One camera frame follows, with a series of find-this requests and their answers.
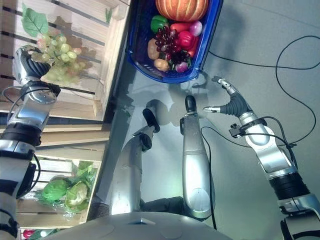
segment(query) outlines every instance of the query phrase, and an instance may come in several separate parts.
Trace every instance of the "black wire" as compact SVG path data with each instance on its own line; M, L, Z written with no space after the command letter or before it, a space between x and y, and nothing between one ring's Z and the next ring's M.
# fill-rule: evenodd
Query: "black wire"
M21 95L17 100L15 100L14 103L12 104L12 107L11 107L10 111L8 112L7 117L6 117L6 124L9 123L10 116L11 116L11 113L12 113L12 111L13 111L13 109L14 109L14 106L15 106L15 105L18 105L17 102L18 102L20 99L22 99L25 95L27 95L27 94L29 94L29 93L36 92L36 91L41 91L41 90L48 90L48 91L50 91L50 89L48 89L48 88L33 89L33 90L30 90L30 91L26 91L26 92L25 92L23 95Z
M311 112L312 115L313 115L314 123L313 123L313 126L312 126L311 130L310 130L305 136L301 137L300 139L298 139L298 140L296 140L296 141L291 142L291 144L298 143L298 142L302 141L303 139L305 139L306 137L308 137L308 136L312 133L312 131L315 129L315 127L316 127L317 118L316 118L316 115L315 115L314 111L311 109L311 107L309 107L309 106L306 105L304 102L302 102L302 101L298 100L297 98L293 97L292 95L290 95L290 94L282 87L282 85L281 85L281 83L280 83L280 81L279 81L279 78L278 78L278 68L279 68L279 67L278 67L278 64L279 64L279 60L280 60L282 54L284 53L284 51L285 51L291 44L293 44L293 43L295 43L295 42L297 42L297 41L299 41L299 40L301 40L301 39L305 39L305 38L316 38L316 39L320 40L320 37L314 36L314 35L302 36L302 37L300 37L300 38L297 38L296 40L293 40L293 41L290 42L284 49L282 49L282 51L280 52L280 54L279 54L279 56L278 56L278 58L277 58L277 60L276 60L276 64L275 64L275 78L276 78L276 81L277 81L278 85L279 85L280 88L282 89L282 91L283 91L285 94L287 94L290 98L292 98L293 100L297 101L298 103L302 104L302 105L305 106L307 109L309 109L310 112Z
M282 138L283 138L283 140L286 142L286 144L281 144L281 145L279 145L279 146L286 146L286 148L287 148L288 151L289 151L291 161L292 161L293 164L295 165L296 169L298 169L298 163L297 163L297 160L296 160L296 156L295 156L295 154L294 154L294 152L293 152L293 150L292 150L292 148L293 148L294 146L296 146L296 144L294 144L294 143L288 143L287 138L286 138L286 135L285 135L285 131L284 131L284 128L282 127L281 122L280 122L277 118L275 118L275 117L273 117L273 116L264 116L264 117L261 117L261 118L262 118L262 119L272 119L272 120L274 120L274 121L277 122L277 124L279 125L279 128L280 128L280 131L281 131Z
M283 86L281 85L280 81L279 81L279 77L278 77L278 69L293 69L293 70L310 70L310 69L314 69L315 67L319 66L320 65L320 62L318 62L316 65L314 66L311 66L311 67L289 67L289 66L279 66L279 60L282 56L282 54L284 53L284 51L290 46L292 45L293 43L301 40L301 39L305 39L305 38L315 38L315 39L318 39L320 40L320 37L318 36L314 36L314 35L306 35L306 36L302 36L302 37L299 37L293 41L291 41L287 46L285 46L282 51L280 52L277 60L276 60L276 64L275 66L272 66L272 65L262 65L262 64L254 64L254 63L249 63L249 62L243 62L243 61L238 61L238 60L234 60L234 59L230 59L230 58L227 58L227 57L223 57L223 56L219 56L211 51L209 51L209 53L211 53L213 56L217 57L217 58L220 58L220 59L224 59L224 60L227 60L227 61L231 61L231 62L235 62L235 63L239 63L239 64L244 64L244 65L249 65L249 66L256 66L256 67L263 67L263 68L274 68L275 69L275 78L276 78L276 81L279 85L279 87L281 88L281 90L287 95L289 96L291 99L297 101L298 103L302 104L303 106L305 106L308 110L310 110L310 112L312 113L312 116L313 116L313 120L314 120L314 123L313 123L313 126L311 128L311 130L306 134L304 135L303 137L299 138L298 140L295 140L293 142L290 142L289 144L292 145L292 144L296 144L300 141L302 141L303 139L305 139L307 136L309 136L313 130L315 129L316 127L316 124L317 124L317 118L316 118L316 115L314 113L314 111L308 106L306 105L304 102L298 100L297 98L293 97L292 95L290 95L284 88Z
M212 218L212 224L213 224L213 228L215 230L217 230L217 223L216 223L216 218L215 218L215 214L214 214L214 205L213 205L213 199L212 199L212 170L211 170L211 148L210 148L210 145L207 141L207 139L205 138L202 130L204 129L205 127L202 127L201 128L201 135L204 139L204 141L206 142L206 144L208 145L208 148L209 148L209 185L210 185L210 209L211 209L211 218Z
M244 147L244 148L251 148L250 146L247 146L247 145L242 145L242 144L239 144L239 143L236 143L234 141L231 141L230 139L226 138L225 136L223 136L221 133L219 133L217 130L215 130L214 128L210 127L210 126L203 126L201 128L201 132L202 132L202 129L211 129L212 131L215 131L220 137L224 138L225 140L227 140L228 142L232 143L232 144L235 144L235 145L238 145L240 147Z
M39 159L37 158L36 155L34 155L33 157L34 157L34 159L35 159L35 161L36 161L36 164L37 164L37 166L38 166L38 175L36 176L36 179L35 179L33 185L32 185L32 186L30 187L30 189L28 190L28 192L30 192L30 191L35 187L35 185L38 183L39 178L40 178L40 174L41 174L41 166L40 166Z
M244 61L238 61L238 60L234 60L234 59L230 59L227 57L223 57L223 56L219 56L215 53L213 53L212 51L209 51L209 53L211 53L213 56L219 58L219 59L224 59L227 61L231 61L234 63L238 63L238 64L244 64L244 65L249 65L249 66L256 66L256 67L263 67L263 68L278 68L278 69L293 69L293 70L310 70L310 69L314 69L315 67L320 65L320 62L318 62L316 65L311 66L311 67L291 67L291 66L272 66L272 65L262 65L262 64L255 64L255 63L249 63L249 62L244 62Z
M8 95L6 94L6 91L7 91L8 89L20 89L20 88L22 88L22 87L20 87L20 86L9 86L9 87L6 87L6 88L2 91L2 95L3 95L9 102L14 103L14 101L11 100L10 97L8 97Z

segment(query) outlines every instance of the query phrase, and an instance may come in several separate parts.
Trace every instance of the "orange pumpkin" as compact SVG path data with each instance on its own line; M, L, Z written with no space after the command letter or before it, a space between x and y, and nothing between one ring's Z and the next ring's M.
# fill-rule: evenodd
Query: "orange pumpkin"
M194 22L201 19L209 0L155 0L159 13L178 22Z

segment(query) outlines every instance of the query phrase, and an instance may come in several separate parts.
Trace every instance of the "green grapes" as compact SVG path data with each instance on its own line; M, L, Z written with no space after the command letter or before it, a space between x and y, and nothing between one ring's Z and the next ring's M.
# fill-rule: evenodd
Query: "green grapes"
M60 57L61 57L61 60L64 61L65 63L66 63L66 62L69 62L69 60L70 60L70 58L68 57L68 55L65 54L65 53L62 53L62 54L60 55Z
M73 52L73 51L68 51L67 55L71 59L76 59L77 58L77 54L75 52Z
M43 76L45 81L67 86L78 81L77 75L86 68L86 63L78 62L81 48L72 48L67 43L67 38L59 31L49 34L38 34L37 45L41 51L33 52L31 58L41 63L49 63L51 68Z
M48 62L50 58L51 58L51 57L50 57L49 54L47 54L47 53L42 54L42 60L43 60L43 61Z
M70 49L70 45L67 43L64 43L61 45L60 50L62 53L66 54L67 52L69 52Z

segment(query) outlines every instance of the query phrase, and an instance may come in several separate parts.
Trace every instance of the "blue basket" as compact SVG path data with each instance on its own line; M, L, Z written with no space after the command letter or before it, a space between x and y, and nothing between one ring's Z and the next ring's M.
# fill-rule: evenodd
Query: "blue basket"
M223 0L209 0L208 10L200 20L203 25L199 36L198 49L192 58L191 67L182 73L176 71L162 72L154 67L154 61L149 59L148 42L155 34L150 23L154 15L159 15L156 0L132 1L131 19L128 35L128 60L141 73L161 83L177 84L196 79L203 67L214 35Z

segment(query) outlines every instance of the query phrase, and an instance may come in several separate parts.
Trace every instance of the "bunch of grapes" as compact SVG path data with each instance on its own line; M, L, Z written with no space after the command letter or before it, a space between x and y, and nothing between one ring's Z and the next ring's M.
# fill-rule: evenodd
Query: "bunch of grapes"
M178 33L175 29L170 30L167 26L159 28L155 35L156 50L160 53L166 53L166 59L169 61L172 55L181 51L178 41Z
M181 64L182 62L187 63L190 58L190 54L187 51L179 51L171 56L171 62L175 65Z
M67 38L59 32L39 34L37 39L37 46L41 53L33 52L31 58L51 65L51 69L43 78L48 82L64 86L76 83L77 75L86 68L84 62L77 61L81 48L72 48L67 44Z

